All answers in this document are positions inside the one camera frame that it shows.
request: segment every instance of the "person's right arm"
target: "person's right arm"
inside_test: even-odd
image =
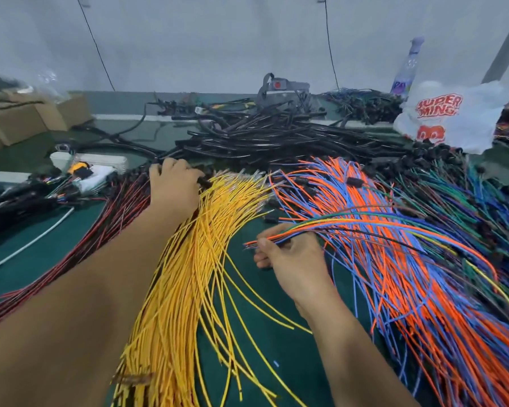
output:
[[[418,407],[411,393],[371,342],[334,287],[324,252],[313,233],[282,248],[267,239],[290,225],[258,236],[255,262],[273,267],[277,280],[307,320],[337,407]]]

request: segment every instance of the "green tabletop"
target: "green tabletop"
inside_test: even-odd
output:
[[[170,100],[180,99],[182,96],[179,94],[163,96],[162,98]],[[237,98],[237,95],[201,96],[205,102]],[[152,93],[88,93],[87,97],[94,114],[139,114],[143,109],[143,103],[152,100]],[[120,131],[132,124],[133,122],[112,120],[96,122],[98,127],[109,132]],[[165,150],[173,146],[174,140],[184,138],[188,129],[194,128],[195,125],[192,124],[177,125],[171,122],[144,122],[125,137]],[[80,142],[85,142],[94,140],[96,137],[91,133],[80,132],[42,133],[23,143],[1,149],[0,170],[32,172],[42,165],[49,164],[50,161],[46,158],[46,155],[53,147],[55,140],[62,138],[74,138]],[[144,160],[139,156],[128,157],[130,166],[135,166]],[[488,171],[509,183],[509,149],[495,148],[487,152],[486,156],[478,161],[484,163]],[[53,231],[52,235],[41,239],[0,267],[0,294],[26,286],[58,263],[82,238],[98,216],[101,208],[102,205],[92,205],[74,212]],[[47,217],[35,218],[30,225],[23,226],[0,239],[0,260],[49,228],[65,212],[57,211]],[[296,322],[305,323],[299,316],[292,300],[279,287],[274,273],[258,270],[253,263],[252,253],[245,251],[242,247],[244,242],[254,239],[263,228],[264,224],[261,220],[255,220],[247,224],[232,239],[228,252],[242,275],[258,294],[283,314]],[[241,284],[233,270],[230,271],[230,274],[234,281]],[[339,268],[336,270],[336,284],[345,303],[352,307],[352,277],[346,269]],[[248,293],[247,288],[244,288],[244,291],[246,294]],[[328,383],[312,335],[299,329],[289,330],[275,324],[253,308],[237,292],[233,292],[233,294],[249,331],[268,362],[272,364],[284,382],[310,407],[332,405]],[[359,305],[360,322],[365,328],[368,328],[369,319],[366,302],[360,302]],[[278,405],[297,405],[281,387],[277,379],[268,371],[265,363],[258,356],[247,335],[243,332],[243,328],[235,315],[231,314],[230,319],[240,347],[258,379],[269,389],[280,395]],[[198,334],[204,379],[212,403],[216,404],[220,401],[224,390],[226,369],[219,365],[214,350],[204,338],[204,332],[199,330]],[[380,349],[385,353],[385,348],[380,347]],[[244,395],[242,405],[267,405],[267,401],[258,388],[245,377],[242,380],[242,385]],[[417,398],[423,406],[437,405],[426,385],[421,385]],[[226,405],[240,405],[235,383],[231,384]]]

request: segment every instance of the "person's left arm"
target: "person's left arm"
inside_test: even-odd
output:
[[[100,407],[167,240],[199,204],[184,160],[150,170],[151,205],[0,323],[0,407]]]

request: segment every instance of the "white wall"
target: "white wall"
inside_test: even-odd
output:
[[[117,90],[252,93],[272,71],[335,87],[317,0],[89,0]],[[389,90],[409,40],[418,80],[479,83],[509,32],[509,0],[328,0],[340,86]],[[67,88],[110,89],[76,0],[0,0],[0,73],[51,67]],[[509,75],[504,77],[509,83]]]

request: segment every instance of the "forearm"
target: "forearm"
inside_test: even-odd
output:
[[[417,407],[335,288],[303,308],[337,407]]]
[[[99,406],[179,222],[149,211],[0,323],[0,406]]]

